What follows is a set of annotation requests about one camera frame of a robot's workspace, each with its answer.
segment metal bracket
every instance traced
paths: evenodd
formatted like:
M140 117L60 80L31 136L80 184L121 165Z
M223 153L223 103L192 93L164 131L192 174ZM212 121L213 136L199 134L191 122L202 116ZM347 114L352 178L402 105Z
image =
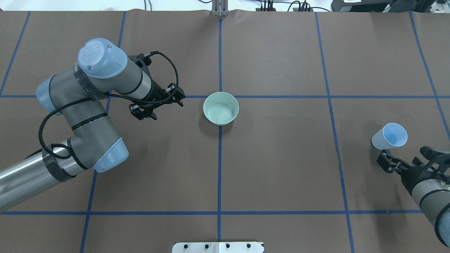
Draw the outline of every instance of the metal bracket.
M212 0L211 14L216 17L228 16L228 0Z
M263 242L175 243L172 253L264 253Z

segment light green bowl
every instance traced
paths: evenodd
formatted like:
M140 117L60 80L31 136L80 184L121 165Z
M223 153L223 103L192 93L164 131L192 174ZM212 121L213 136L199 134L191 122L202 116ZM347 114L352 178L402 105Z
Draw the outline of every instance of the light green bowl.
M238 101L226 92L213 93L203 103L203 113L206 118L218 126L225 126L232 122L238 112Z

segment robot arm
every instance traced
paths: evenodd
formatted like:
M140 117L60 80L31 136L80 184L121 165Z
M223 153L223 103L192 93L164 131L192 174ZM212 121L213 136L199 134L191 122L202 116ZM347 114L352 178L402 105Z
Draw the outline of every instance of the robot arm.
M397 172L401 182L427 219L434 226L437 238L450 246L450 177L444 173L450 167L450 152L424 146L420 153L429 160L423 163L414 157L412 164L393 157L383 150L377 163L386 173Z
M172 64L177 77L165 90L150 75L150 57L160 54ZM39 129L42 151L0 172L0 212L93 167L105 172L128 158L128 150L100 100L126 98L133 116L157 119L153 110L185 98L178 87L174 64L159 52L127 57L106 39L88 41L78 62L37 88L39 103L50 113ZM53 114L64 115L74 137L46 145L41 137Z

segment metal stand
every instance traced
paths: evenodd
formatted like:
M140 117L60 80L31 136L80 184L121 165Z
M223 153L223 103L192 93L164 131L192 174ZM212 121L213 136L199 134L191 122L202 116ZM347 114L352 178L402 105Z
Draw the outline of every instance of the metal stand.
M228 0L212 0L211 14L217 17L228 16Z

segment black tape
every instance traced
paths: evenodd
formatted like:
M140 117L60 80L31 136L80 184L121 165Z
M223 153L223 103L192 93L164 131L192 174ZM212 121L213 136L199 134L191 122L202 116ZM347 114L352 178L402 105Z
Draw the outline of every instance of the black tape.
M431 194L433 194L435 192L439 192L439 191L450 191L450 190L449 189L437 189L437 190L432 190L432 191L428 192L420 199L419 207L422 208L422 202L425 200L426 197L430 196Z
M443 245L448 247L448 245L444 242L444 240L441 237L441 234L439 233L439 222L441 222L442 215L450 208L450 203L448 203L437 215L436 220L434 221L434 233L436 234L437 238L440 242L442 242Z
M127 92L127 93L120 93L121 95L129 95L135 91L137 91L140 87L140 85L142 84L142 80L144 79L144 73L141 71L141 80L139 81L139 84L136 86L136 88L134 88L132 91Z
M102 99L108 98L105 94L103 94L97 87L95 87L92 82L87 77L86 73L78 66L76 63L73 66L73 73L75 74L75 78L78 83L83 87L83 89L89 94L89 96L95 100L100 101Z
M53 144L49 145L48 148L50 150L53 150ZM61 168L58 165L58 162L56 161L56 158L51 156L47 152L42 152L42 160L44 161L45 167L49 171L49 173L58 181L60 182L66 182L69 179L72 179L75 176L71 176L69 173L67 173L63 168Z
M81 161L78 159L77 155L73 151L72 144L70 142L70 138L67 140L67 147L69 147L72 150L73 160L75 160L75 162L78 164L78 166L80 166L83 170L88 170L89 168L84 166L84 164L81 163Z
M100 114L97 114L97 115L95 115L95 116L92 116L92 117L90 117L90 118L88 118L88 119L85 119L85 120L83 120L82 122L80 122L80 123L75 124L74 126L72 126L72 131L74 131L75 129L77 129L77 128L79 128L79 127L81 127L81 126L83 126L83 125L85 125L85 124L87 124L87 123L93 122L93 121L96 120L96 119L99 119L99 118L101 118L101 117L106 117L106 116L108 116L107 113L100 113Z

